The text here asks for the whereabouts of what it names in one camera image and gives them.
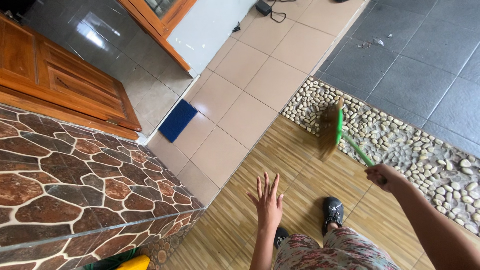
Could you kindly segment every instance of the foot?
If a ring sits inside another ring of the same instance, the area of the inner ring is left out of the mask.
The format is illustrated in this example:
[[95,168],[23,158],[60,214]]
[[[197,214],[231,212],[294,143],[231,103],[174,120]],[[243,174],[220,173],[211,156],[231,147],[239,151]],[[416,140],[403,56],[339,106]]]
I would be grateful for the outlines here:
[[284,228],[278,227],[275,232],[275,239],[273,241],[273,245],[276,249],[280,246],[282,241],[288,237],[288,232]]
[[342,226],[343,220],[343,205],[342,202],[335,197],[327,197],[324,200],[323,205],[324,210],[324,224],[322,226],[322,235],[327,234],[328,227],[332,228],[335,226],[328,226],[329,223],[336,223],[337,228]]

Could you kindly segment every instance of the power adapter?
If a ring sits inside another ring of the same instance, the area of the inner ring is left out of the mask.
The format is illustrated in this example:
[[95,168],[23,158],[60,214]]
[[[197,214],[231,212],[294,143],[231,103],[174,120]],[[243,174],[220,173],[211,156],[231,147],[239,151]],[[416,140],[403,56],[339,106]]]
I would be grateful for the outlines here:
[[264,0],[258,0],[258,2],[255,4],[255,8],[264,16],[267,16],[272,12],[272,7],[265,3]]

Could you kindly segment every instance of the broom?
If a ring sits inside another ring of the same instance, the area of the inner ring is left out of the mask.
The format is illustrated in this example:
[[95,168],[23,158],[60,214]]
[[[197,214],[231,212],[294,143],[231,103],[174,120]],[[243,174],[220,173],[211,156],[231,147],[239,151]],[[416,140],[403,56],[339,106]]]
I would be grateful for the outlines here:
[[[320,160],[325,162],[333,154],[336,149],[336,146],[340,142],[340,138],[343,137],[355,150],[355,152],[360,155],[363,162],[368,167],[374,166],[373,163],[367,155],[360,149],[360,147],[352,140],[350,136],[343,132],[343,98],[338,100],[338,103],[334,106],[329,107],[325,112],[320,116],[320,136],[318,137],[319,146],[318,153],[320,154]],[[380,179],[380,184],[385,184],[386,179],[382,177]]]

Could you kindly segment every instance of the hand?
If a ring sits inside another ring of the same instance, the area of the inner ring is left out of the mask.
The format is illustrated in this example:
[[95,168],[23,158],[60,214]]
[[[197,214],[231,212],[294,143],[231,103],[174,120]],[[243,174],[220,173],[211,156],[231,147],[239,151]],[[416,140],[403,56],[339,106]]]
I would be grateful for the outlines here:
[[276,175],[271,189],[266,172],[264,172],[264,177],[265,184],[262,192],[262,181],[260,180],[260,176],[257,176],[258,200],[250,192],[247,192],[247,195],[255,207],[257,207],[258,231],[275,232],[282,220],[283,214],[283,194],[280,194],[278,199],[276,198],[276,189],[278,187],[278,181],[280,180],[280,174]]
[[[375,185],[379,186],[386,192],[392,192],[393,188],[398,183],[410,183],[405,177],[397,172],[393,167],[387,166],[385,164],[378,164],[372,167],[369,167],[365,170],[367,173],[367,179],[372,181]],[[380,179],[384,177],[387,180],[387,183],[381,184]]]

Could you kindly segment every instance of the black cable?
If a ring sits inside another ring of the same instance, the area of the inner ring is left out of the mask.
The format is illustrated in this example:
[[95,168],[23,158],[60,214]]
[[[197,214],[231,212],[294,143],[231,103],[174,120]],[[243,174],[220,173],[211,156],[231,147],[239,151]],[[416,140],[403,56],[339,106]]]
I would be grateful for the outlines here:
[[[271,18],[272,20],[274,20],[275,22],[277,22],[277,23],[281,23],[281,22],[283,22],[283,21],[286,19],[287,14],[284,13],[284,12],[275,12],[275,11],[273,11],[273,5],[275,5],[275,3],[276,3],[277,1],[279,1],[279,2],[295,2],[296,0],[264,0],[264,1],[268,1],[268,2],[272,2],[272,1],[273,1],[273,4],[272,4],[272,6],[271,6],[271,7],[272,7],[272,12],[270,13],[270,18]],[[273,14],[274,14],[274,13],[275,13],[275,14],[283,14],[283,19],[282,19],[281,21],[277,21],[276,19],[273,18]]]

